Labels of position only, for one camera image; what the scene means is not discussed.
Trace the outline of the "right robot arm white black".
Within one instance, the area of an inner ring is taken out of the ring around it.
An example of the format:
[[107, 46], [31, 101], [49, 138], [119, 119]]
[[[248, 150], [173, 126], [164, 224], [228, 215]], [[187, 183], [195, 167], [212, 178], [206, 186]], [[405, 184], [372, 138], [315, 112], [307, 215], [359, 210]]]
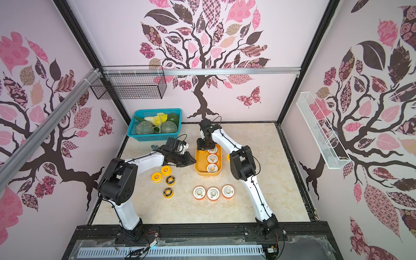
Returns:
[[201, 137], [197, 139], [199, 151], [212, 150], [219, 145], [230, 157], [230, 171], [247, 190], [255, 210], [255, 220], [264, 236], [277, 231], [280, 227], [276, 215], [268, 206], [258, 183], [257, 175], [261, 172], [258, 160], [253, 156], [248, 145], [240, 145], [229, 137], [222, 126], [209, 119], [199, 123]]

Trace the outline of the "black yellow tape roll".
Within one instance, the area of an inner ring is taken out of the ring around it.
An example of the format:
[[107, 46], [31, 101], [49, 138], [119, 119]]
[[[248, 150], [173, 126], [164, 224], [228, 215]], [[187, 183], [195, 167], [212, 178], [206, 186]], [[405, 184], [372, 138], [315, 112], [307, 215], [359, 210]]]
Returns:
[[163, 196], [164, 198], [171, 198], [173, 196], [174, 192], [171, 187], [167, 187], [163, 190]]
[[167, 176], [167, 178], [166, 178], [166, 184], [168, 185], [168, 186], [172, 186], [172, 185], [174, 185], [176, 183], [176, 178], [173, 176], [173, 175], [169, 175], [169, 176]]

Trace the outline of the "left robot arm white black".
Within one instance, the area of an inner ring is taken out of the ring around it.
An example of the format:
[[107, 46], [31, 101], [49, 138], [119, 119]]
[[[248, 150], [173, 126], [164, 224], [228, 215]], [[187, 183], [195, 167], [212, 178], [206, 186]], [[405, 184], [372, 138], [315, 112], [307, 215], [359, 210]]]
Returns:
[[143, 238], [143, 222], [136, 213], [132, 195], [137, 175], [156, 167], [187, 167], [196, 159], [187, 151], [184, 140], [168, 138], [161, 146], [153, 145], [152, 152], [133, 159], [114, 158], [110, 161], [98, 185], [99, 195], [109, 202], [119, 219], [123, 233], [134, 242]]

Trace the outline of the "yellow plastic storage box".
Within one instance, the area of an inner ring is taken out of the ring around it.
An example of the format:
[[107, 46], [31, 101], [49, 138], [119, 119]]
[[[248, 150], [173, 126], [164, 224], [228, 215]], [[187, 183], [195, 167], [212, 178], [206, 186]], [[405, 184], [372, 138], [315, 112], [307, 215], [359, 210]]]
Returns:
[[195, 170], [200, 176], [217, 176], [222, 170], [222, 149], [218, 144], [214, 149], [206, 151], [197, 149], [195, 159]]

